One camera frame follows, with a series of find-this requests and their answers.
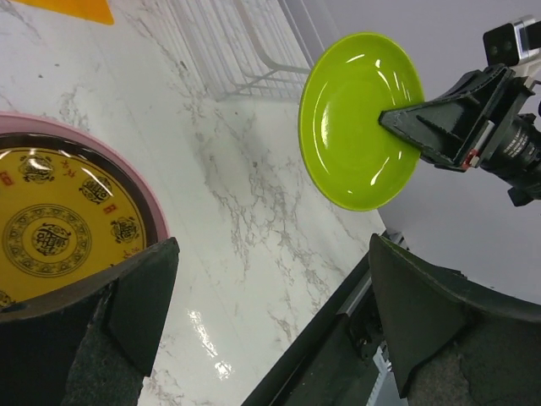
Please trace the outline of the lime green plate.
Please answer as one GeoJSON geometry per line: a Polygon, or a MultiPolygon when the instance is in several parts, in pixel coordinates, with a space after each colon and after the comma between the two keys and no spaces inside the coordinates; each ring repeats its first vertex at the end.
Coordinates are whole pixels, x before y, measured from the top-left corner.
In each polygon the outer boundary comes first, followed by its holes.
{"type": "Polygon", "coordinates": [[[379,117],[423,101],[413,62],[392,39],[359,32],[324,51],[298,111],[303,163],[321,194],[350,211],[372,211],[396,197],[420,151],[384,129],[379,117]]]}

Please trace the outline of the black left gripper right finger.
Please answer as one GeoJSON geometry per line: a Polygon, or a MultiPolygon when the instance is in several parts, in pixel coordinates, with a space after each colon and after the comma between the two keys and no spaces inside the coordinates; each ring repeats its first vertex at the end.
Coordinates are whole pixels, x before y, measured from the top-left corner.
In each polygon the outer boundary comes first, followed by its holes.
{"type": "Polygon", "coordinates": [[[375,234],[369,267],[396,387],[411,405],[538,405],[540,307],[375,234]]]}

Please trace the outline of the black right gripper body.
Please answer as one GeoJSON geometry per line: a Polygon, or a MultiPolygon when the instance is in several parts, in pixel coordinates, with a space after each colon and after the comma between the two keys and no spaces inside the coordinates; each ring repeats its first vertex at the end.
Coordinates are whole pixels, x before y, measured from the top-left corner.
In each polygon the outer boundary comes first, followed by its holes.
{"type": "Polygon", "coordinates": [[[456,83],[458,93],[465,96],[465,110],[473,115],[460,149],[465,157],[457,170],[480,167],[494,174],[511,186],[507,194],[515,207],[540,199],[537,116],[521,112],[538,84],[503,65],[467,72],[456,83]]]}

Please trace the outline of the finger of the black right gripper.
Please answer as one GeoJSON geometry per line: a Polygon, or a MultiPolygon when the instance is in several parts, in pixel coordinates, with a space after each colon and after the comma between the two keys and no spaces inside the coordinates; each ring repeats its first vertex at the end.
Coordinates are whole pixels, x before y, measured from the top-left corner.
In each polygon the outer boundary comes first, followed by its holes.
{"type": "Polygon", "coordinates": [[[381,112],[379,124],[421,151],[426,162],[440,168],[465,169],[467,157],[514,78],[503,64],[465,73],[446,93],[432,101],[381,112]]]}

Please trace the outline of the pink plate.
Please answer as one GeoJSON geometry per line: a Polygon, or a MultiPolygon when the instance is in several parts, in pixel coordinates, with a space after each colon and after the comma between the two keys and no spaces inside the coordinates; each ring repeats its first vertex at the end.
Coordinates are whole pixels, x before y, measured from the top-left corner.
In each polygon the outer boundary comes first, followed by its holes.
{"type": "Polygon", "coordinates": [[[1,112],[1,133],[47,134],[83,145],[107,160],[107,171],[120,176],[123,186],[136,199],[141,214],[152,220],[157,241],[170,237],[167,221],[155,194],[135,168],[115,150],[73,126],[31,114],[1,112]]]}

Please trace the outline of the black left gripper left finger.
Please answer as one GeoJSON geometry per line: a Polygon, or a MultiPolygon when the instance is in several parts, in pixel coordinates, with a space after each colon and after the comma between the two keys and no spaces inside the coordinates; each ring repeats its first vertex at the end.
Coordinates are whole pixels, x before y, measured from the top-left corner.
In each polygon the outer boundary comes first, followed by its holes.
{"type": "Polygon", "coordinates": [[[135,405],[178,270],[175,238],[1,310],[3,405],[135,405]]]}

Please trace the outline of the yellow patterned plate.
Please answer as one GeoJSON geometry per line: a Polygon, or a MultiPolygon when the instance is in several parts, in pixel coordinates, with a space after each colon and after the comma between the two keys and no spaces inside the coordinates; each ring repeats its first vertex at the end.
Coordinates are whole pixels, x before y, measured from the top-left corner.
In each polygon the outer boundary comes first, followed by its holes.
{"type": "Polygon", "coordinates": [[[1,136],[1,307],[47,294],[157,242],[107,160],[47,134],[1,136]]]}

